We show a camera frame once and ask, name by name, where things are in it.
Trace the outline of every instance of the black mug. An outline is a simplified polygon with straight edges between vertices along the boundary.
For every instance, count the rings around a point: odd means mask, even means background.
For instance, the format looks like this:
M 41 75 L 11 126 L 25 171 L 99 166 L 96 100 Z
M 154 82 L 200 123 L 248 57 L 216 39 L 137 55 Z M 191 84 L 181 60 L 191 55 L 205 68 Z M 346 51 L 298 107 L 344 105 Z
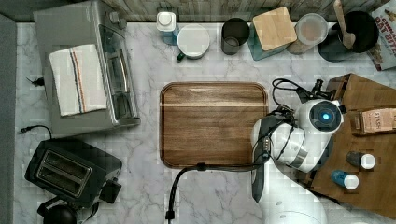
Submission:
M 240 18 L 227 20 L 221 29 L 221 50 L 228 55 L 233 55 L 248 40 L 248 23 Z
M 327 38 L 318 45 L 320 56 L 332 63 L 341 62 L 355 53 L 363 53 L 372 48 L 378 40 L 378 28 L 375 20 L 368 13 L 353 11 L 345 15 L 346 30 L 356 36 L 352 49 L 343 44 L 340 25 L 336 23 Z

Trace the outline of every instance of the cup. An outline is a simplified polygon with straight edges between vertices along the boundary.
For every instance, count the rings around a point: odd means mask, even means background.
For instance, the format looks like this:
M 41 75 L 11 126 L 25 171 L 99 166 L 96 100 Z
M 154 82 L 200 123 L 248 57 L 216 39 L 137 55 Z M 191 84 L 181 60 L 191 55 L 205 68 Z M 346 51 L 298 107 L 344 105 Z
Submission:
M 233 55 L 248 40 L 248 23 L 240 18 L 231 18 L 224 22 L 221 29 L 221 50 Z
M 328 26 L 323 17 L 316 13 L 309 13 L 298 20 L 295 31 L 297 40 L 286 50 L 292 54 L 302 54 L 323 42 L 328 33 Z
M 180 29 L 177 36 L 177 45 L 180 53 L 177 61 L 181 62 L 184 57 L 199 59 L 204 56 L 210 44 L 210 36 L 207 30 L 199 24 L 186 25 Z
M 326 61 L 341 62 L 356 53 L 369 50 L 378 40 L 378 28 L 370 14 L 362 11 L 349 12 L 345 15 L 345 21 L 346 30 L 356 36 L 352 49 L 344 46 L 340 25 L 336 23 L 326 39 L 318 45 L 318 52 Z
M 364 154 L 357 151 L 349 151 L 346 155 L 346 160 L 360 168 L 369 170 L 375 166 L 375 157 L 371 154 Z
M 342 170 L 334 170 L 331 174 L 332 181 L 341 187 L 347 189 L 355 189 L 359 185 L 359 179 L 355 175 L 351 175 Z

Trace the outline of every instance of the stainless steel toaster oven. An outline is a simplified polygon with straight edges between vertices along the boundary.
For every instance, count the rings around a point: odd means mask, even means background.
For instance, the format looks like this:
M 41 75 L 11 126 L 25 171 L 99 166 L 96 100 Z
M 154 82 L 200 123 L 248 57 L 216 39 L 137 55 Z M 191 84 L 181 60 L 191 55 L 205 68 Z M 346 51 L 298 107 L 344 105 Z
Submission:
M 34 13 L 52 130 L 64 137 L 140 123 L 126 20 L 102 1 L 87 1 Z M 98 51 L 107 109 L 61 117 L 49 55 L 57 50 L 94 44 Z

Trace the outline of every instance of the backsplash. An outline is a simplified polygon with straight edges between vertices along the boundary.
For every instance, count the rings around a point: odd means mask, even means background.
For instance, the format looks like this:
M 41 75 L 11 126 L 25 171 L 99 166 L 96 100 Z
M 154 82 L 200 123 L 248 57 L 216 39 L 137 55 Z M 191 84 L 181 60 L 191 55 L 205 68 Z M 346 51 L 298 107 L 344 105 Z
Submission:
M 333 0 L 104 0 L 120 9 L 128 21 L 156 21 L 161 10 L 175 12 L 181 22 L 219 22 L 231 17 L 246 21 L 265 11 L 287 7 L 291 18 L 297 21 L 307 13 L 318 13 L 327 21 L 335 21 Z M 345 12 L 360 10 L 371 12 L 389 0 L 345 0 Z

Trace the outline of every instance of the box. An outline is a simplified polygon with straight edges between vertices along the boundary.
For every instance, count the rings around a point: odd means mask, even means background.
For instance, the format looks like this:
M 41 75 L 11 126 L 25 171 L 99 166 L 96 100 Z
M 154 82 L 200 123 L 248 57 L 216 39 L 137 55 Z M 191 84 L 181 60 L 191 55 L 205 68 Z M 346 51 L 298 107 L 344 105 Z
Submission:
M 348 112 L 354 135 L 396 132 L 396 108 Z
M 284 50 L 297 40 L 288 10 L 280 7 L 253 18 L 247 43 L 254 61 Z
M 396 66 L 396 0 L 372 12 L 379 30 L 378 42 L 368 54 L 376 70 L 382 71 Z

